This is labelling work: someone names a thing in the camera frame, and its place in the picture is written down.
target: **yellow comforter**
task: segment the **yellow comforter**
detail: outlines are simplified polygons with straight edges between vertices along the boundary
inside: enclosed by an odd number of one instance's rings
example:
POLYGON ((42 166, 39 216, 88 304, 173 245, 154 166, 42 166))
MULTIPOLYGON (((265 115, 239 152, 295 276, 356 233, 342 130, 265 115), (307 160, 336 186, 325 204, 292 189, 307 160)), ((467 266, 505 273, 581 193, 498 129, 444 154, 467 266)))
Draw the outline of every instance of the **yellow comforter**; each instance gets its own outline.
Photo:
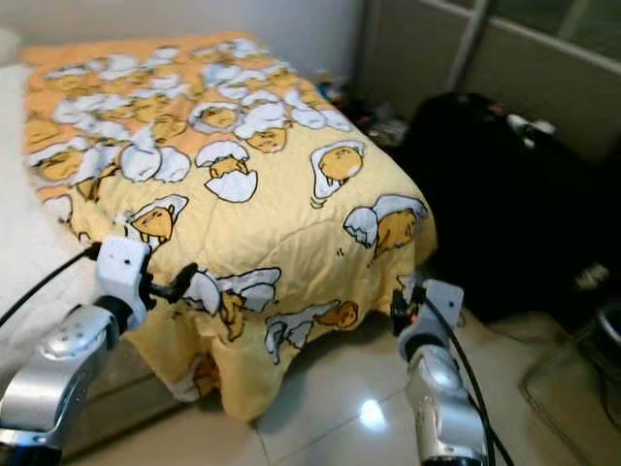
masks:
POLYGON ((25 163, 81 241, 147 243, 183 302, 128 338, 180 400, 249 420, 295 355, 370 310, 435 247, 414 183, 241 33, 34 48, 25 163))

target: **white bed sheet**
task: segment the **white bed sheet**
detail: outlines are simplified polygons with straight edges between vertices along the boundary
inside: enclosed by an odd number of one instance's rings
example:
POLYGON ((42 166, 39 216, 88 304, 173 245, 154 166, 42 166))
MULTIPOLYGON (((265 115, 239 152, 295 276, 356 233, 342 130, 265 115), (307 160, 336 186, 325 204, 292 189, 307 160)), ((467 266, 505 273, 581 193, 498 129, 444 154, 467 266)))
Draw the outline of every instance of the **white bed sheet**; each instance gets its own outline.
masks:
MULTIPOLYGON (((27 67, 0 67, 0 315, 34 283, 81 250, 78 240, 42 207, 22 165, 22 88, 27 67)), ((0 328, 0 393, 42 334, 93 289, 83 259, 35 295, 0 328)))

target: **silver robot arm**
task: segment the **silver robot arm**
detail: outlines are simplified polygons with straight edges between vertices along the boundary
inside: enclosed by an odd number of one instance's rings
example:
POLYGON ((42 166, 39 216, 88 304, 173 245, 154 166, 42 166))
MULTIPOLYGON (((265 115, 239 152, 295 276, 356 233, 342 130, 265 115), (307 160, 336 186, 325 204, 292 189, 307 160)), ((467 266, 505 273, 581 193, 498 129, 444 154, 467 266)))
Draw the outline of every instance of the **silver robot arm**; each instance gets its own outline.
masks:
MULTIPOLYGON (((463 290, 428 280, 418 291, 412 294, 413 299, 424 295, 454 328, 463 290)), ((406 395, 414 411, 420 464, 483 464, 485 435, 480 415, 469 401, 459 367, 449 352, 448 335, 425 300, 420 304, 416 322, 407 326, 398 339, 399 353, 409 362, 406 395)), ((403 300, 397 314, 402 312, 403 317, 407 306, 403 300)))
POLYGON ((0 402, 0 466, 55 465, 82 410, 90 383, 104 370, 125 330, 139 328, 150 294, 178 300, 196 264, 171 286, 151 283, 147 245, 111 237, 97 257, 96 297, 80 305, 35 348, 0 402))

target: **white wall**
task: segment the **white wall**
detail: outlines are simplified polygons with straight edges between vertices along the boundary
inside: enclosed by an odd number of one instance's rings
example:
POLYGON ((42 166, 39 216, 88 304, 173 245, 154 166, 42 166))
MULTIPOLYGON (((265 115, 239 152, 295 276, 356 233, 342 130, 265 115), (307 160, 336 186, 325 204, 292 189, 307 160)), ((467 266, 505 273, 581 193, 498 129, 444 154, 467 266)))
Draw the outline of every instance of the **white wall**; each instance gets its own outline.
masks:
POLYGON ((350 76, 363 0, 0 0, 30 44, 249 30, 313 76, 350 76))

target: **bed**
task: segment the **bed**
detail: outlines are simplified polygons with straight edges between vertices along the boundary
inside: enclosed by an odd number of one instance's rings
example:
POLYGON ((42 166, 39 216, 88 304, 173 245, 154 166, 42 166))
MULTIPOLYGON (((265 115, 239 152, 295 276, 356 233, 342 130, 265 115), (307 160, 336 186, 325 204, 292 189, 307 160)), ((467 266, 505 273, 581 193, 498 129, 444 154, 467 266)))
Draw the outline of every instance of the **bed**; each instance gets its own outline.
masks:
MULTIPOLYGON (((178 400, 217 388, 229 416, 260 416, 308 342, 388 313, 436 246, 416 185, 248 34, 32 48, 23 60, 22 162, 73 248, 142 241, 159 283, 199 265, 181 302, 158 301, 127 335, 178 400)), ((28 236, 30 221, 20 211, 12 223, 28 236)), ((35 236, 42 250, 66 241, 35 236)))

